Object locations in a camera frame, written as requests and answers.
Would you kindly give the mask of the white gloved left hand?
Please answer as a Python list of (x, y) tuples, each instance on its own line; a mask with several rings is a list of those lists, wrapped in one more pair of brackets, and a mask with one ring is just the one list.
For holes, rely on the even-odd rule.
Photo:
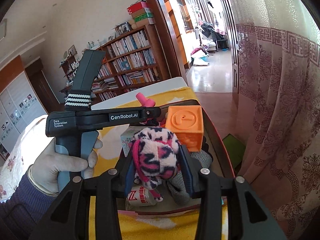
[(49, 196), (55, 196), (59, 193), (57, 176), (60, 172), (83, 172), (85, 179), (93, 177), (94, 167), (98, 161), (95, 151), (102, 146), (102, 141), (97, 139), (88, 159), (85, 160), (56, 153), (55, 140), (52, 140), (35, 163), (29, 167), (28, 178), (40, 191)]

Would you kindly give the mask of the dark blue sleeve forearm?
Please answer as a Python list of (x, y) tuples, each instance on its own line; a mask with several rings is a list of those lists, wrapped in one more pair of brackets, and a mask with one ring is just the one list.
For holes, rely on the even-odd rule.
[(11, 198), (1, 203), (1, 239), (28, 239), (58, 196), (40, 190), (29, 173), (23, 175)]

